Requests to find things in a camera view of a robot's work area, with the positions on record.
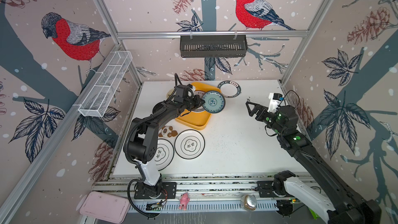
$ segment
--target orange plastic tray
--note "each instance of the orange plastic tray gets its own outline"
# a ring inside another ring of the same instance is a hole
[[[217,91],[221,92],[221,90],[217,87],[213,87],[201,82],[192,82],[192,86],[195,87],[196,90],[198,91],[203,91],[203,92],[208,92],[208,91]],[[203,111],[203,112],[191,112],[190,114],[187,114],[183,117],[177,117],[176,121],[186,125],[187,127],[191,127],[196,130],[203,130],[207,123],[209,122],[209,119],[211,117],[211,113]]]

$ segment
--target white wire basket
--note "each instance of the white wire basket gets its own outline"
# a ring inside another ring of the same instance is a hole
[[[131,63],[129,51],[117,51],[79,107],[83,116],[103,117]]]

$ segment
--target pink plush toy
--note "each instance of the pink plush toy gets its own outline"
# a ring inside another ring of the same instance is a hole
[[[180,209],[180,210],[181,210],[181,209],[186,210],[189,200],[190,200],[190,199],[188,198],[188,193],[184,193],[184,194],[181,196],[181,199],[180,199],[180,206],[178,207],[178,209]]]

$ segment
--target gray floor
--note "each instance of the gray floor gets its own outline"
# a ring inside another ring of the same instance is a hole
[[[291,214],[291,218],[275,211],[253,212],[200,212],[181,214],[161,214],[155,220],[147,220],[138,213],[127,214],[122,224],[324,224],[321,218],[314,220],[307,207],[302,207]],[[97,220],[96,224],[111,224]]]

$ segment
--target black hanging basket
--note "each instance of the black hanging basket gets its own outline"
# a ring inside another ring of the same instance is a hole
[[[181,36],[181,57],[244,57],[248,50],[246,35]]]

